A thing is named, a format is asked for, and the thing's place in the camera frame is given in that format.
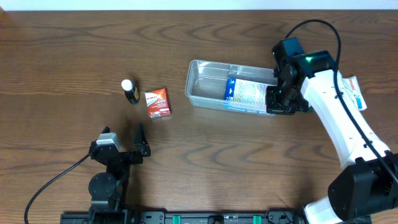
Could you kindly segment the blue Kool Fever box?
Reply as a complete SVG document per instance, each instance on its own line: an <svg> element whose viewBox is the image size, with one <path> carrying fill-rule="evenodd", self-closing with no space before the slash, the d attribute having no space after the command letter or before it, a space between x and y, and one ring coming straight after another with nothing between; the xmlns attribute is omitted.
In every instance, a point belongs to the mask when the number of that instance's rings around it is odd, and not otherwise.
<svg viewBox="0 0 398 224"><path fill-rule="evenodd" d="M225 108L243 113L264 114L266 111L266 90L269 84L228 78L224 100Z"/></svg>

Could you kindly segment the white Panadol box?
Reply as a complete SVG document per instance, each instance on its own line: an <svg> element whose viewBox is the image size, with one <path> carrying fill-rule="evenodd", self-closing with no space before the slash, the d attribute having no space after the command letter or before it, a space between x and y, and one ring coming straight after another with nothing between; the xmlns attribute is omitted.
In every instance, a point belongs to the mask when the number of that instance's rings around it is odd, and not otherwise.
<svg viewBox="0 0 398 224"><path fill-rule="evenodd" d="M362 96L356 76L349 77L349 78L343 78L342 81L346 88L347 94L349 95L349 97L351 98L353 103L356 105L357 109L359 111L366 110L367 105Z"/></svg>

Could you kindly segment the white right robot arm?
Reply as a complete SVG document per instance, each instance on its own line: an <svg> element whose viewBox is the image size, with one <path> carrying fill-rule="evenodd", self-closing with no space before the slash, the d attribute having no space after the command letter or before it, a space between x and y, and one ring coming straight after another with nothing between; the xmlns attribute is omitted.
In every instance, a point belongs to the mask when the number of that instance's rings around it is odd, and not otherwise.
<svg viewBox="0 0 398 224"><path fill-rule="evenodd" d="M343 85L326 50L306 53L297 38L272 49L275 86L267 87L266 111L293 115L314 110L337 151L341 174L328 195L306 205L306 223L354 223L397 208L397 154L383 143Z"/></svg>

